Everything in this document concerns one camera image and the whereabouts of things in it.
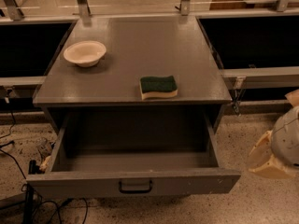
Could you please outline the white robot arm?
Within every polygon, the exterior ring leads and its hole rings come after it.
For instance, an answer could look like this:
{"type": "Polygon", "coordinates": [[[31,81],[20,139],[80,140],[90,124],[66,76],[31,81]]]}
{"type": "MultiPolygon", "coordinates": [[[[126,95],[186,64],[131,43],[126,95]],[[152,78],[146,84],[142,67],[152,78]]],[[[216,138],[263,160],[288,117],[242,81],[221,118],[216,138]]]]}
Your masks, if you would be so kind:
{"type": "Polygon", "coordinates": [[[299,173],[299,90],[285,95],[292,109],[265,132],[249,153],[248,170],[258,176],[285,179],[299,173]]]}

